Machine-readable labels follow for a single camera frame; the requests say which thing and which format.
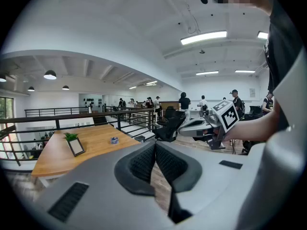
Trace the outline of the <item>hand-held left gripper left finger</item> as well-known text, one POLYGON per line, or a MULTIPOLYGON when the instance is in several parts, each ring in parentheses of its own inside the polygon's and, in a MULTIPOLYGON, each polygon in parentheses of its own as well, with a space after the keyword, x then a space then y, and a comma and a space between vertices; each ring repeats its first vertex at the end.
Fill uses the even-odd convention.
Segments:
POLYGON ((57 179, 36 206, 53 229, 166 230, 174 223, 155 200, 154 164, 154 142, 95 156, 57 179))

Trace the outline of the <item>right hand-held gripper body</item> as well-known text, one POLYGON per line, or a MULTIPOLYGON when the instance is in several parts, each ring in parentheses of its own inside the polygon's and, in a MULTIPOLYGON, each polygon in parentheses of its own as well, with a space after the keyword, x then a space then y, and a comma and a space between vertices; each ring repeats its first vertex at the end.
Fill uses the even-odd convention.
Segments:
POLYGON ((211 150, 224 149, 222 146, 223 139, 227 132, 239 121, 234 103, 222 100, 211 109, 207 109, 203 117, 213 128, 213 132, 207 134, 209 147, 211 150))

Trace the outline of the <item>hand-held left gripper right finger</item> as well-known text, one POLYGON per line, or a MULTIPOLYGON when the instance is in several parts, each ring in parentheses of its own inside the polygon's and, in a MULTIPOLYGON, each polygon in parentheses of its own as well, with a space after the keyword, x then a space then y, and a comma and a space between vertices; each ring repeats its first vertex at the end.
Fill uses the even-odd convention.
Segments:
POLYGON ((190 217, 215 200, 248 158, 156 142, 156 163, 171 186, 169 217, 190 217))

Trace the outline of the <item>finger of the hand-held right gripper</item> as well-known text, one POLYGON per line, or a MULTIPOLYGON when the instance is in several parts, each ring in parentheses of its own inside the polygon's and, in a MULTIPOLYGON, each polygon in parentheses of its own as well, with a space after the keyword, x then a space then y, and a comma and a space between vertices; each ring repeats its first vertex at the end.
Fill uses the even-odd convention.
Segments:
POLYGON ((203 137, 206 135, 211 135, 213 133, 212 127, 198 127, 198 126, 190 126, 190 127, 182 127, 178 130, 179 134, 185 137, 203 137))
POLYGON ((204 118, 194 118, 186 124, 187 128, 211 128, 211 124, 204 118))

